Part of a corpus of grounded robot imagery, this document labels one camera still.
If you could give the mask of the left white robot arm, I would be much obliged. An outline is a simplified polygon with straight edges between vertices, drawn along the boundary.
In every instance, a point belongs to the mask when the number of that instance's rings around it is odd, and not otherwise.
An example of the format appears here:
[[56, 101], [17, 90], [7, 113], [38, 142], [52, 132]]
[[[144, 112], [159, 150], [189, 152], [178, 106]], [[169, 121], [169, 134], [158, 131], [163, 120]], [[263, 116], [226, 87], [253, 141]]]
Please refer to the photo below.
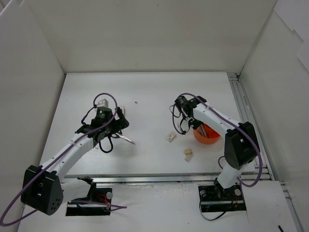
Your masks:
[[82, 125], [58, 154], [40, 166], [31, 165], [26, 169], [21, 202], [47, 215], [54, 214], [66, 202], [93, 202], [97, 191], [92, 178], [81, 177], [65, 182], [64, 177], [101, 140], [128, 126], [121, 108], [117, 108], [116, 118], [113, 118], [110, 108], [99, 107], [91, 124]]

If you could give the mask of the pink white stapler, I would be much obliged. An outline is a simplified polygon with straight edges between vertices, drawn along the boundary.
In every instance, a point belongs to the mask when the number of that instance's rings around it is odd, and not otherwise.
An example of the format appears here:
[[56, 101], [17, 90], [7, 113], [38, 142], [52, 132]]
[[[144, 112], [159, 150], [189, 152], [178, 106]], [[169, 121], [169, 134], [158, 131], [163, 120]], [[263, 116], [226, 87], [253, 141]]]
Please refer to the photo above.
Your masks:
[[122, 111], [122, 114], [125, 115], [125, 108], [124, 108], [124, 106], [121, 105], [121, 106], [120, 106], [120, 109], [121, 109], [121, 111]]

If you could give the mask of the purple pen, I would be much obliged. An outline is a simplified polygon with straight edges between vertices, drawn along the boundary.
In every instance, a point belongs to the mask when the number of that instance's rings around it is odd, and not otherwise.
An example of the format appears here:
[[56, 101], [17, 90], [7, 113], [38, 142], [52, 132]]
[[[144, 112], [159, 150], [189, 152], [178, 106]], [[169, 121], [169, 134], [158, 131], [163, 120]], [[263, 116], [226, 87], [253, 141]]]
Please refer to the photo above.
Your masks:
[[198, 131], [202, 136], [206, 137], [206, 134], [205, 134], [205, 132], [204, 132], [203, 126], [199, 126], [199, 127], [197, 128], [197, 131]]

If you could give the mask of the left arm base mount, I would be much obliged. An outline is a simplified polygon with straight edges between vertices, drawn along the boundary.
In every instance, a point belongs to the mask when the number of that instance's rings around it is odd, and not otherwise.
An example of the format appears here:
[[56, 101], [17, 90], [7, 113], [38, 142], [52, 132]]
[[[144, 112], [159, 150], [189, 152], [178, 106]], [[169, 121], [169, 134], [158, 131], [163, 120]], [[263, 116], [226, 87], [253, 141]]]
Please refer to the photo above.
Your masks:
[[[90, 185], [88, 194], [83, 198], [77, 198], [77, 201], [92, 201], [96, 203], [112, 203], [112, 188], [111, 187], [99, 187], [97, 183], [90, 177], [78, 178]], [[109, 216], [111, 207], [90, 203], [68, 203], [66, 216]]]

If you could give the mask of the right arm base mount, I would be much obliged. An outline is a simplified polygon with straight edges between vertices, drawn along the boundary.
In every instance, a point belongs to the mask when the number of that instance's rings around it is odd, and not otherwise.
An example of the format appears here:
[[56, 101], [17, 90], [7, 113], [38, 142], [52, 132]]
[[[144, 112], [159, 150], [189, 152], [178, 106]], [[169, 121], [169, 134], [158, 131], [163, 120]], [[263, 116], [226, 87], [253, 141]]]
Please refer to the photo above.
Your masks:
[[217, 180], [213, 185], [200, 185], [199, 211], [207, 221], [215, 221], [226, 213], [246, 211], [241, 185], [236, 183], [230, 188], [224, 189]]

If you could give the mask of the white pink eraser box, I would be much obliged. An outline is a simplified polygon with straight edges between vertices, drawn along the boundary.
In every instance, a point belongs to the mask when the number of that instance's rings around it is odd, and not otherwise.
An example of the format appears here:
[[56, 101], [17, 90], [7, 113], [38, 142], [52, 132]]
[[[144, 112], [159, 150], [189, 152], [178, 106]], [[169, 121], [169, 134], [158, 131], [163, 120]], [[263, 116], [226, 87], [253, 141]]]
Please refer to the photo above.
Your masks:
[[172, 131], [166, 136], [166, 140], [168, 142], [172, 142], [176, 137], [177, 137], [176, 133]]

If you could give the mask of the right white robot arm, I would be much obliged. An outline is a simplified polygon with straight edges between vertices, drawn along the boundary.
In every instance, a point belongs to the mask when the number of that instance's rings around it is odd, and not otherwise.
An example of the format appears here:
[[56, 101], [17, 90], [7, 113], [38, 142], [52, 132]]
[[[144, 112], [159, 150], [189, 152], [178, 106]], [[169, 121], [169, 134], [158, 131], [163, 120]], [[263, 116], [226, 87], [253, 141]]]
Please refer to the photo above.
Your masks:
[[[231, 188], [238, 183], [248, 188], [257, 184], [262, 174], [263, 159], [252, 123], [235, 121], [213, 108], [201, 96], [190, 93], [177, 97], [172, 112], [175, 109], [179, 111], [181, 122], [186, 122], [188, 129], [196, 130], [199, 126], [207, 125], [224, 139], [226, 165], [215, 179], [213, 188], [217, 198], [225, 199], [230, 195]], [[240, 176], [244, 168], [256, 158], [259, 160], [257, 178], [253, 183], [245, 184], [240, 180]]]

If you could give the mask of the small scissors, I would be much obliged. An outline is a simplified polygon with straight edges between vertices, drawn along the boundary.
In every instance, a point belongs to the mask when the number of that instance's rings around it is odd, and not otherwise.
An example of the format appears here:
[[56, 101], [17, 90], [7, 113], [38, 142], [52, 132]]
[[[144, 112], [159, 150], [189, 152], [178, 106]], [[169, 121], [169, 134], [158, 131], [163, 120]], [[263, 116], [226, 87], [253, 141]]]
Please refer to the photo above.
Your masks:
[[129, 143], [131, 143], [131, 144], [133, 144], [133, 145], [135, 145], [135, 142], [133, 142], [132, 140], [130, 140], [129, 138], [127, 138], [127, 137], [125, 137], [125, 136], [123, 136], [122, 134], [120, 134], [120, 133], [115, 133], [115, 134], [113, 134], [112, 135], [112, 138], [114, 138], [114, 139], [123, 139], [123, 140], [125, 140], [125, 141], [127, 141], [127, 142], [129, 142]]

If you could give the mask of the white eraser block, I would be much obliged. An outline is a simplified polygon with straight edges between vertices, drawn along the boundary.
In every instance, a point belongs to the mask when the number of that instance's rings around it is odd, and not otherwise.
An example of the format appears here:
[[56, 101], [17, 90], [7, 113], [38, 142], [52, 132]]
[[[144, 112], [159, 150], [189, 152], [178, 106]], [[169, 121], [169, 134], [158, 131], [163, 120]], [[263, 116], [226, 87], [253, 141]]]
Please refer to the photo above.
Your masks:
[[191, 159], [193, 158], [193, 155], [194, 155], [194, 154], [188, 154], [188, 155], [186, 155], [186, 156], [185, 156], [185, 161], [186, 161], [186, 162], [190, 162]]

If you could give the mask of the yellow eraser block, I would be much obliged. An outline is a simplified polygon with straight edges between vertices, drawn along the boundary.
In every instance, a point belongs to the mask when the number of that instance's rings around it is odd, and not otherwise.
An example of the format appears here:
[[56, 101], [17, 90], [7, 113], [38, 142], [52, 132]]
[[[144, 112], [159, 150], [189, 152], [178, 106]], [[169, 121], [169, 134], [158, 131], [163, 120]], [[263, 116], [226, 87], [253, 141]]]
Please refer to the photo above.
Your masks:
[[191, 149], [186, 149], [186, 150], [184, 151], [184, 154], [185, 154], [185, 155], [192, 155], [192, 150], [191, 150]]

